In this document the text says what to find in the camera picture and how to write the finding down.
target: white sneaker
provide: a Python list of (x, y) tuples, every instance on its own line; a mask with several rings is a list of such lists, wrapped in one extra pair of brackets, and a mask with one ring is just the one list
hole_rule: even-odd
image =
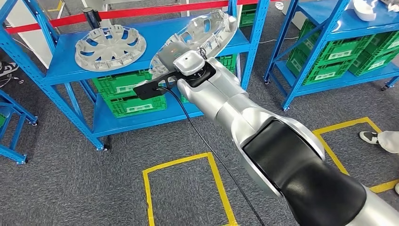
[(12, 63), (7, 63), (4, 61), (0, 61), (0, 77), (3, 75), (10, 74), (16, 70), (18, 70), (19, 66), (12, 62)]
[(399, 183), (395, 185), (395, 192), (396, 194), (399, 194)]
[(377, 145), (378, 143), (378, 134), (374, 132), (363, 131), (359, 133), (359, 136), (362, 140), (366, 141), (369, 144)]

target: black robot arm segment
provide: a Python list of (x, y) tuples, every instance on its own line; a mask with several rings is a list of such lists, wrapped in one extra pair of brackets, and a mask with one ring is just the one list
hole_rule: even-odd
[(364, 187), (327, 166), (280, 121), (271, 121), (243, 150), (274, 182), (301, 225), (347, 225), (364, 206)]

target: yellow tape rectangle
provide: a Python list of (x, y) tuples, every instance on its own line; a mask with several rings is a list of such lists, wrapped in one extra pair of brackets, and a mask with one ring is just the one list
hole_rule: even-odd
[(209, 165), (212, 170), (212, 174), (215, 178), (216, 187), (219, 192), (220, 199), (222, 200), (224, 211), (226, 212), (227, 219), (229, 222), (228, 226), (237, 226), (238, 225), (236, 222), (236, 219), (234, 217), (233, 210), (231, 209), (229, 199), (227, 198), (226, 191), (224, 190), (223, 182), (220, 177), (219, 170), (217, 169), (215, 159), (213, 158), (212, 153), (208, 152), (208, 153), (202, 153), (202, 154), (198, 154), (198, 155), (194, 155), (194, 156), (190, 156), (190, 157), (177, 159), (174, 161), (169, 161), (169, 162), (159, 164), (159, 165), (156, 165), (151, 168), (143, 170), (144, 186), (145, 186), (145, 193), (147, 196), (147, 205), (148, 205), (148, 210), (147, 210), (148, 222), (149, 222), (150, 226), (155, 226), (155, 222), (154, 222), (154, 215), (153, 215), (153, 211), (152, 211), (152, 199), (151, 199), (150, 181), (148, 179), (148, 174), (155, 170), (163, 169), (163, 168), (173, 166), (173, 165), (176, 165), (179, 163), (183, 163), (183, 162), (187, 162), (187, 161), (191, 161), (191, 160), (195, 160), (195, 159), (200, 159), (200, 158), (205, 158), (205, 157), (208, 159)]
[[(373, 121), (371, 121), (371, 119), (369, 119), (368, 117), (364, 117), (364, 118), (360, 118), (360, 119), (355, 119), (355, 120), (351, 120), (351, 121), (338, 123), (338, 124), (335, 124), (335, 125), (332, 125), (332, 126), (327, 126), (327, 127), (316, 129), (316, 130), (313, 131), (314, 135), (323, 144), (324, 149), (326, 150), (328, 155), (331, 157), (333, 162), (337, 165), (338, 169), (342, 173), (344, 173), (346, 175), (349, 175), (348, 171), (342, 165), (341, 161), (339, 161), (338, 157), (335, 155), (333, 150), (331, 150), (330, 146), (328, 146), (328, 144), (325, 142), (325, 140), (321, 137), (321, 134), (327, 133), (327, 132), (331, 132), (331, 131), (334, 131), (334, 130), (337, 130), (337, 129), (342, 129), (342, 128), (349, 127), (349, 126), (354, 126), (354, 125), (360, 124), (360, 123), (368, 123), (377, 133), (381, 133), (382, 132), (382, 130), (380, 128), (378, 128), (378, 126)], [(376, 185), (374, 187), (371, 187), (370, 190), (373, 191), (374, 193), (385, 192), (387, 190), (393, 189), (394, 186), (397, 183), (399, 183), (399, 179), (398, 180), (389, 181), (389, 182), (386, 182), (386, 183), (382, 183), (380, 185)]]

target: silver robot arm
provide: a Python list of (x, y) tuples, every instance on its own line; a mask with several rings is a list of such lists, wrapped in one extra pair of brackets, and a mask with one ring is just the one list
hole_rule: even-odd
[(174, 61), (179, 91), (232, 137), (252, 179), (267, 195), (286, 198), (310, 226), (397, 226), (399, 213), (353, 178), (330, 168), (319, 140), (298, 121), (255, 104), (214, 58), (188, 51)]

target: white pants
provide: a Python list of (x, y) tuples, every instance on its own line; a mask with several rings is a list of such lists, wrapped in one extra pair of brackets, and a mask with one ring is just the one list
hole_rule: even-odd
[(378, 134), (381, 147), (390, 153), (399, 153), (399, 131), (384, 131)]

